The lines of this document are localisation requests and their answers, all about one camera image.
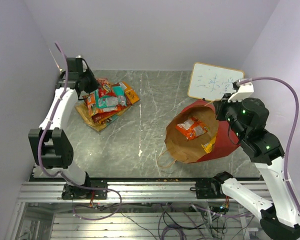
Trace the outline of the orange Fox's fruits bag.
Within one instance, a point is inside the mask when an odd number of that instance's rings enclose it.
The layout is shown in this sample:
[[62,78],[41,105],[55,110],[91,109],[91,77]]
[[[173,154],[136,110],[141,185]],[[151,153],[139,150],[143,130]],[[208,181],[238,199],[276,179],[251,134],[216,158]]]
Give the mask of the orange Fox's fruits bag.
[[124,107],[124,106],[117,105],[114,107],[98,108],[96,105],[96,99],[95,99],[94,93],[84,95],[83,100],[84,100],[85,105],[87,106],[88,113],[91,117],[98,113],[120,111],[120,108]]

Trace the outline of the red snack packet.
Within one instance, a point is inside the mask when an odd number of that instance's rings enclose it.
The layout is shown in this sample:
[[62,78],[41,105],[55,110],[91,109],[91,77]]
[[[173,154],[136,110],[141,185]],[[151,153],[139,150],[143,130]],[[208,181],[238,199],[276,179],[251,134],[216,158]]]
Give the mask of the red snack packet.
[[98,87],[99,98],[116,97],[112,85],[107,78],[98,78],[97,82],[99,83],[99,87]]

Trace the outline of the kraft kettle chips bag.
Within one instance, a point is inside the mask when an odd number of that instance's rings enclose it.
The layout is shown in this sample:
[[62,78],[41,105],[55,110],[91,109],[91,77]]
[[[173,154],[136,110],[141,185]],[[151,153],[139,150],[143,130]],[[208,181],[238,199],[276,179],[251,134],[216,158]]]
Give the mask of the kraft kettle chips bag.
[[103,124],[98,124],[98,123],[94,123],[94,121],[92,120],[92,117],[88,113],[88,108],[84,103],[75,106],[75,109],[79,113],[81,118],[83,119],[84,123],[97,132],[103,131],[105,128],[107,128],[110,124],[112,124],[115,120],[117,120],[120,116],[122,116],[128,110],[128,109],[125,110],[124,113],[119,113],[119,114],[112,116],[107,121],[105,121]]

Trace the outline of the teal Fox's candy bag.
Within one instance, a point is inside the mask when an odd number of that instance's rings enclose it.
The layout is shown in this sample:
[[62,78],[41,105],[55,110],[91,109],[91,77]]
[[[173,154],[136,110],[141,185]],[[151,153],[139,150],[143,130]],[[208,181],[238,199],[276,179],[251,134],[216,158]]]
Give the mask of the teal Fox's candy bag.
[[128,105],[124,89],[120,85],[113,86],[112,91],[108,94],[102,94],[101,89],[95,90],[94,97],[96,106],[99,109],[115,107],[117,105],[126,107]]

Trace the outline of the red chips bag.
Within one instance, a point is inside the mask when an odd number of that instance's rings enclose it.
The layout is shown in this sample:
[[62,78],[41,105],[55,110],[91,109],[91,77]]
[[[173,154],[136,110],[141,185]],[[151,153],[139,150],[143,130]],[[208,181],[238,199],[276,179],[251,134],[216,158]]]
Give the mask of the red chips bag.
[[120,107],[120,110],[116,111],[109,111],[109,112],[103,112],[103,113],[97,113],[93,115],[91,118],[94,123],[103,124],[105,121],[107,121],[109,118],[113,117],[117,114],[123,114],[124,111],[126,111],[130,106]]

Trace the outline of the red paper bag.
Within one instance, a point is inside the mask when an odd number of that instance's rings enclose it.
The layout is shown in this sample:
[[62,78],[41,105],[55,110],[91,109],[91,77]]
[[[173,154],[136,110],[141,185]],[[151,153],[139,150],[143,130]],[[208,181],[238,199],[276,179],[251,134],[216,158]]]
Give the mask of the red paper bag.
[[[187,140],[176,129],[176,125],[190,117],[195,117],[205,123],[209,131],[196,139]],[[214,136],[216,136],[216,141],[213,150],[206,153],[201,144],[208,143]],[[173,162],[164,166],[157,159],[156,164],[162,169],[169,168],[175,162],[192,164],[227,157],[240,146],[238,137],[230,129],[230,124],[227,121],[217,120],[213,103],[206,100],[197,100],[173,118],[165,129],[164,143],[165,152],[170,154]]]

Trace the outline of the yellow snack packet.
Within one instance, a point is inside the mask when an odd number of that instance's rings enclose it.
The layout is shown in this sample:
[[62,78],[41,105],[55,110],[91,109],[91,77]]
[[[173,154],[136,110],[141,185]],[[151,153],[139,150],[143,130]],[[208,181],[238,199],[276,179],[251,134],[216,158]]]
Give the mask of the yellow snack packet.
[[205,144],[201,144],[201,147],[207,154],[212,152],[214,145],[216,143],[216,138],[217,138],[217,136],[214,136],[209,142],[207,142]]

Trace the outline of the orange chips bag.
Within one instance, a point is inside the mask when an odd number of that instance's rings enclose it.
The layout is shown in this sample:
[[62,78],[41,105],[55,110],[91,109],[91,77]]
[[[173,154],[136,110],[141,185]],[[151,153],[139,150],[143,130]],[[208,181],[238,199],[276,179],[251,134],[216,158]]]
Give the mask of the orange chips bag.
[[127,84],[125,81],[121,81],[116,84],[113,84],[112,87],[114,86],[121,86],[123,88],[124,96],[127,101],[127,106],[131,106],[140,100],[135,90],[132,89],[132,87],[129,84]]

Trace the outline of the orange snack packet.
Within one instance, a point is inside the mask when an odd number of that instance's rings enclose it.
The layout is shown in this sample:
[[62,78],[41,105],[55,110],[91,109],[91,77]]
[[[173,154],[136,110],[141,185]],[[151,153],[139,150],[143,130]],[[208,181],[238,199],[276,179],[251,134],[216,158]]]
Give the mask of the orange snack packet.
[[205,123],[193,116],[182,123],[178,123],[175,128],[185,136],[188,141],[194,140],[210,130]]

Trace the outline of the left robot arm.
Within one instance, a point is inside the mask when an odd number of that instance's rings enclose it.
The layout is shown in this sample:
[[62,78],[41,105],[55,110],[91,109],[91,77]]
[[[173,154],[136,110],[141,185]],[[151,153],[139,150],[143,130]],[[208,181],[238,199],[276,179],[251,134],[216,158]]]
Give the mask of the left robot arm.
[[90,94],[99,86],[84,58],[80,55],[66,58],[66,69],[55,85],[54,98],[45,119],[28,133],[35,164],[46,176],[61,176],[68,185],[75,186],[74,192],[81,199],[92,193],[90,177],[74,163],[74,149],[65,128],[82,92]]

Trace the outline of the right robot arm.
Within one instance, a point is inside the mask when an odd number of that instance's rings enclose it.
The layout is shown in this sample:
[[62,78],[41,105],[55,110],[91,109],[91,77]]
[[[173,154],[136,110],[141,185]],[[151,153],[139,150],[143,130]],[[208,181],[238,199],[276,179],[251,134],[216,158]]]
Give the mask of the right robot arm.
[[258,220],[273,240],[300,238],[300,202],[285,169],[287,153],[280,140],[266,130],[269,110],[254,92],[252,83],[233,83],[234,93],[226,93],[213,103],[216,119],[225,121],[238,138],[238,144],[260,172],[271,200],[243,186],[228,172],[217,174],[210,186],[216,198],[236,200]]

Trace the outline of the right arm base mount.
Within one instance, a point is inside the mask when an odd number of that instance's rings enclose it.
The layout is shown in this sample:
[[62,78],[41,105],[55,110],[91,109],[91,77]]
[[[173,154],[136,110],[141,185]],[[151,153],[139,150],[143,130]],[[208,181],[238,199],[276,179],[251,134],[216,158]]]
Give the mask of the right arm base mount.
[[197,199],[218,199],[224,197],[224,195],[215,188],[215,185],[210,179],[197,181],[189,190],[195,193]]

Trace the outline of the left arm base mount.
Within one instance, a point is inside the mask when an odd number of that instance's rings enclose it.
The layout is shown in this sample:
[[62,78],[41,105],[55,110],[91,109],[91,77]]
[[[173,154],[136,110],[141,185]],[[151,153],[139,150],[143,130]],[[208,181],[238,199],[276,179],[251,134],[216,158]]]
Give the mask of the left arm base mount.
[[106,188],[107,183],[103,180],[92,180],[90,189],[85,189],[82,187],[77,187],[69,184],[63,186],[61,193],[62,200],[105,200],[108,195]]

